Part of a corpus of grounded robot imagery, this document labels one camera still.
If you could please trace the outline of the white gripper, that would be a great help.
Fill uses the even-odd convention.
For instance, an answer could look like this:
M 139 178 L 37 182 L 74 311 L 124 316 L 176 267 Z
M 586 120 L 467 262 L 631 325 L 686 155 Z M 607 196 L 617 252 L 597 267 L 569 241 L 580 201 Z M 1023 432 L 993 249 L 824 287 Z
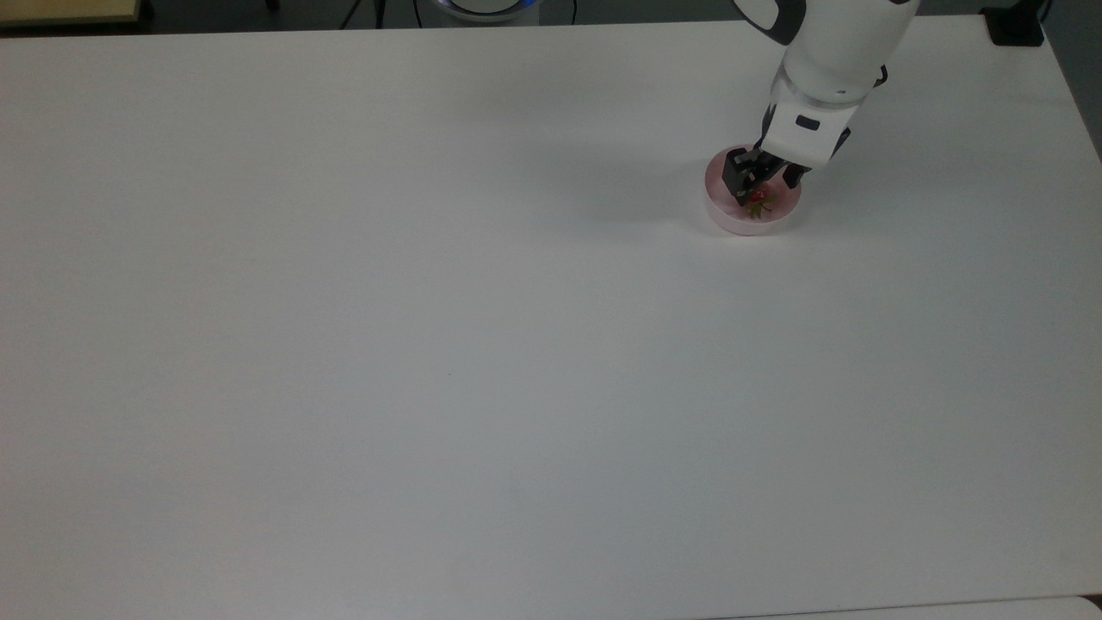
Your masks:
M 851 118 L 862 104 L 819 101 L 796 88 L 787 76 L 776 76 L 756 148 L 734 148 L 724 154 L 721 180 L 733 199 L 746 207 L 766 182 L 761 152 L 788 162 L 784 185 L 798 188 L 808 172 L 830 162 L 845 144 Z

